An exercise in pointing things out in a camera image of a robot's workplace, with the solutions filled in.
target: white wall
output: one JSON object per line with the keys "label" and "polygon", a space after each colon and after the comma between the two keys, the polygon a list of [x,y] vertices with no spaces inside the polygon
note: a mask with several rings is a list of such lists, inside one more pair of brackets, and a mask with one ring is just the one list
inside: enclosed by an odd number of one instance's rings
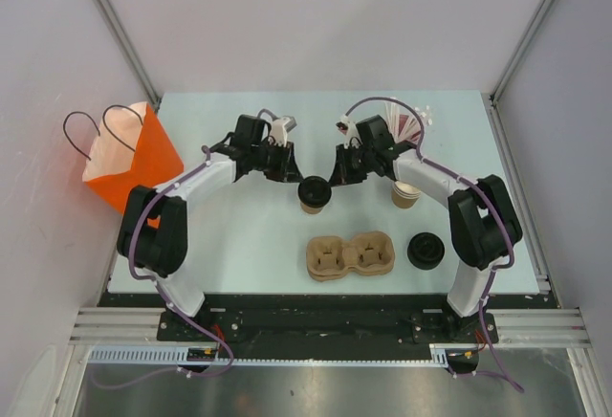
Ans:
{"label": "white wall", "polygon": [[500,112],[555,284],[612,384],[610,1],[558,1]]}
{"label": "white wall", "polygon": [[[5,415],[45,346],[56,346],[50,358],[61,366],[77,309],[101,285],[119,224],[81,183],[84,160],[65,142],[63,118],[76,109],[99,118],[105,104],[143,94],[91,0],[0,0],[0,20]],[[70,128],[87,148],[94,130],[78,119]]]}
{"label": "white wall", "polygon": [[112,1],[162,92],[487,92],[539,2]]}

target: black cup lid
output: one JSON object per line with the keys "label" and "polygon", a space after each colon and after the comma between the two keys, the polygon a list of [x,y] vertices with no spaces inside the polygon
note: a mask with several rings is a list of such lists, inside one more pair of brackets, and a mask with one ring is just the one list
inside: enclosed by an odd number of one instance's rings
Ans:
{"label": "black cup lid", "polygon": [[408,245],[408,259],[417,268],[430,271],[444,257],[444,243],[430,232],[417,233]]}
{"label": "black cup lid", "polygon": [[297,197],[311,209],[322,209],[332,198],[332,188],[320,176],[309,176],[297,187]]}

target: stack of cups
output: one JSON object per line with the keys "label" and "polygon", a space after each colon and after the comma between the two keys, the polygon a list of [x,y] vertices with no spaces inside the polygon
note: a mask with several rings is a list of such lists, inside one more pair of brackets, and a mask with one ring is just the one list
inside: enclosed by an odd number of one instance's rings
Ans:
{"label": "stack of cups", "polygon": [[414,186],[402,182],[393,183],[391,200],[400,209],[409,209],[421,197],[421,191]]}

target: purple cable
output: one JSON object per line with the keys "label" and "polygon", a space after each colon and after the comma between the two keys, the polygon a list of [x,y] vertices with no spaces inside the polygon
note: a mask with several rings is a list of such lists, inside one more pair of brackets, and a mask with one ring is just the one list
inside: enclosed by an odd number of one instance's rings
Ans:
{"label": "purple cable", "polygon": [[[195,321],[193,321],[187,314],[185,314],[183,311],[181,311],[170,299],[170,297],[165,293],[165,291],[160,287],[160,285],[157,284],[157,281],[155,280],[154,276],[151,275],[138,275],[136,273],[136,246],[138,244],[138,237],[141,234],[141,230],[142,227],[144,226],[144,223],[146,222],[146,218],[148,217],[149,213],[151,212],[151,210],[155,207],[155,205],[166,195],[168,194],[170,191],[174,190],[175,188],[177,188],[177,185],[180,185],[181,183],[184,183],[185,181],[189,180],[191,177],[197,175],[198,173],[200,173],[202,170],[204,170],[207,166],[208,166],[208,162],[210,161],[210,150],[208,149],[207,146],[202,146],[202,151],[206,154],[207,159],[200,165],[196,166],[193,170],[189,171],[185,176],[182,176],[181,178],[179,178],[179,180],[177,180],[174,183],[169,184],[167,187],[165,187],[164,189],[162,189],[160,192],[158,192],[155,197],[153,197],[153,199],[146,205],[146,207],[144,207],[144,209],[142,210],[141,216],[138,219],[138,222],[136,223],[136,227],[134,228],[134,233],[132,235],[132,240],[130,241],[130,247],[128,250],[128,268],[130,271],[130,274],[137,280],[150,280],[155,284],[155,287],[157,288],[157,291],[159,292],[160,296],[162,297],[162,299],[164,300],[164,302],[166,303],[167,307],[172,310],[176,315],[178,315],[184,322],[186,322],[187,324],[189,324],[190,326],[192,326],[193,328],[195,328],[196,330],[200,331],[202,334],[206,335],[207,337],[211,338],[212,340],[218,342],[221,346],[223,346],[223,348],[225,348],[225,350],[228,352],[229,355],[229,362],[228,364],[226,364],[225,366],[223,366],[221,369],[217,370],[217,371],[212,371],[212,372],[193,372],[193,371],[187,371],[187,376],[195,376],[195,377],[215,377],[215,376],[220,376],[221,374],[223,374],[224,372],[228,371],[228,369],[231,368],[231,365],[233,364],[234,361],[234,356],[233,356],[233,352],[231,351],[230,346],[221,338],[219,338],[218,336],[215,336],[213,333],[211,333],[208,329],[200,326],[198,323],[196,323]],[[123,388],[126,388],[128,386],[132,386],[134,384],[138,384],[142,381],[145,381],[153,376],[157,376],[158,374],[162,374],[165,372],[170,372],[170,371],[176,371],[177,368],[175,367],[167,367],[164,369],[158,369],[156,371],[150,372],[148,374],[145,374],[137,379],[134,379],[132,381],[129,381],[125,384],[117,384],[117,385],[105,385],[105,384],[100,384],[95,378],[94,375],[92,374],[92,376],[90,377],[92,383],[98,387],[101,388],[103,390],[121,390]]]}
{"label": "purple cable", "polygon": [[[480,300],[478,301],[478,318],[480,320],[480,325],[482,327],[482,332],[484,333],[485,340],[487,341],[487,345],[489,346],[489,349],[491,350],[493,359],[497,363],[497,367],[499,367],[499,369],[501,370],[501,374],[497,372],[492,372],[492,371],[481,371],[481,372],[478,372],[477,374],[481,376],[489,376],[489,377],[502,377],[505,381],[507,381],[510,385],[512,385],[516,391],[518,391],[519,393],[524,393],[525,389],[519,383],[517,383],[510,377],[510,374],[506,370],[504,363],[501,361],[497,352],[493,348],[491,337],[489,336],[489,330],[487,329],[487,324],[485,323],[485,304],[484,302],[487,300],[487,297],[489,296],[489,291],[491,290],[491,286],[493,285],[493,281],[495,280],[495,272],[497,272],[500,269],[510,269],[514,265],[513,243],[512,243],[510,236],[508,235],[508,231],[506,230],[501,217],[499,216],[499,213],[497,212],[497,210],[495,209],[495,207],[493,206],[492,202],[489,200],[487,195],[475,183],[462,177],[458,173],[455,173],[450,168],[429,160],[423,155],[423,153],[421,152],[421,146],[423,145],[423,140],[425,139],[425,126],[423,125],[423,120],[421,119],[421,116],[419,116],[419,114],[414,109],[412,109],[410,106],[405,104],[403,101],[399,101],[398,99],[390,99],[387,97],[369,97],[367,99],[362,99],[358,101],[357,103],[355,103],[353,106],[351,106],[349,110],[346,112],[346,116],[351,114],[358,106],[361,106],[362,104],[368,101],[388,101],[391,103],[395,103],[399,106],[402,106],[410,114],[412,114],[412,116],[414,116],[414,118],[419,123],[419,126],[421,127],[421,135],[420,135],[419,140],[417,141],[417,147],[416,147],[416,153],[417,153],[417,157],[419,158],[419,160],[424,164],[427,164],[429,166],[436,168],[437,170],[442,171],[443,173],[457,180],[457,182],[463,183],[467,187],[470,187],[474,192],[476,192],[476,194],[482,199],[482,201],[487,206],[487,209],[489,209],[489,213],[492,215],[493,219],[495,220],[495,224],[497,225],[497,227],[499,227],[499,230],[504,239],[504,244],[506,245],[506,248],[508,249],[508,262],[506,264],[498,264],[492,267],[491,274],[489,275],[489,280],[487,281],[487,284],[485,285],[485,290],[483,291],[482,296],[480,297]],[[449,368],[449,371],[451,371],[453,376],[457,376],[457,377],[462,376],[462,374],[454,373],[454,371],[452,371],[451,368]],[[472,375],[473,374],[463,374],[463,376],[472,376]]]}

